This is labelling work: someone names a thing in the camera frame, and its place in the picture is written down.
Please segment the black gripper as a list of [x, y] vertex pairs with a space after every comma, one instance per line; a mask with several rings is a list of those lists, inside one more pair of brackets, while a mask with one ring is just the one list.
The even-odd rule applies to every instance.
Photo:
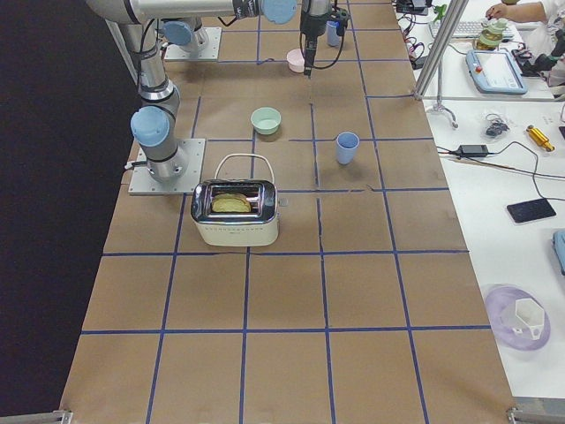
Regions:
[[329, 17], [329, 0], [302, 1], [300, 33], [305, 36], [304, 74], [312, 73], [317, 52], [317, 39], [324, 34]]

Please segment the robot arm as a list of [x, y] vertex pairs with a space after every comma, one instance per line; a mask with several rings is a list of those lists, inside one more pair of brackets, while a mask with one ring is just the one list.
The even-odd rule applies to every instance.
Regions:
[[147, 159], [147, 172], [159, 182], [181, 178], [190, 156], [174, 136], [180, 103], [177, 87], [168, 78], [153, 24], [177, 19], [199, 24], [202, 17], [254, 18], [263, 15], [277, 25], [295, 15], [295, 1], [88, 1], [98, 16], [117, 24], [132, 65], [142, 107], [131, 118], [134, 139]]
[[[262, 14], [268, 21], [276, 25], [289, 22], [295, 15], [298, 4], [296, 1], [233, 1], [234, 18], [229, 23], [219, 19], [225, 27], [229, 27], [238, 19], [251, 18]], [[301, 38], [299, 51], [304, 59], [303, 74], [310, 77], [315, 65], [318, 38], [324, 35], [328, 22], [337, 24], [336, 33], [343, 38], [348, 26], [350, 14], [337, 6], [337, 1], [305, 1], [301, 6], [299, 31]], [[162, 33], [169, 43], [181, 48], [197, 47], [203, 38], [199, 19], [165, 19]], [[324, 69], [331, 67], [336, 59]]]

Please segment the person hand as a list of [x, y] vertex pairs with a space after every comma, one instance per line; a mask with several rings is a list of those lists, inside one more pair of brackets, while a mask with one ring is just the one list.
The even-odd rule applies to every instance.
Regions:
[[486, 19], [505, 19], [508, 16], [509, 6], [505, 3], [498, 3], [486, 10]]

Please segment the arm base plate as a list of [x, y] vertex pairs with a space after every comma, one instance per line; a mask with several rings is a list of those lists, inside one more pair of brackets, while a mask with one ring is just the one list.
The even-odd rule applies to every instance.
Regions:
[[193, 31], [180, 22], [179, 26], [169, 22], [163, 30], [168, 43], [166, 61], [216, 61], [219, 57], [222, 30], [220, 27], [201, 27]]
[[177, 152], [166, 162], [152, 162], [139, 148], [129, 184], [131, 195], [172, 195], [193, 193], [201, 179], [205, 139], [176, 139]]

